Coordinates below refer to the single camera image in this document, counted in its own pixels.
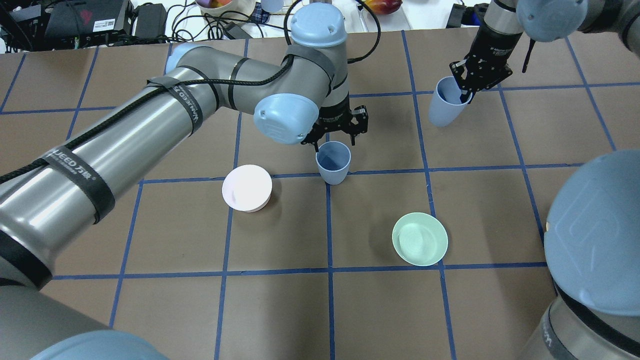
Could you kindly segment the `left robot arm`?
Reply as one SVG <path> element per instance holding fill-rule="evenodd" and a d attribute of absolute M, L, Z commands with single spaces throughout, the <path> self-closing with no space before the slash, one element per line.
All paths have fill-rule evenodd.
<path fill-rule="evenodd" d="M 311 2 L 286 16 L 279 65 L 195 42 L 166 73 L 93 128 L 1 177 L 1 358 L 164 360 L 152 344 L 41 293 L 60 253 L 220 108 L 250 114 L 261 133 L 295 145 L 349 132 L 345 18 Z"/>

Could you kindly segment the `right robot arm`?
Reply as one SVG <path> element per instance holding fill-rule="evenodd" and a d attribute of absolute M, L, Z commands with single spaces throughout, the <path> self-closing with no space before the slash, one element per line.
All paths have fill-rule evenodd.
<path fill-rule="evenodd" d="M 530 44 L 573 32 L 615 33 L 639 54 L 637 0 L 492 0 L 461 61 L 450 70 L 469 100 L 512 74 L 522 34 Z M 586 162 L 558 191 L 543 246 L 557 297 L 520 360 L 637 360 L 640 314 L 640 152 Z"/>

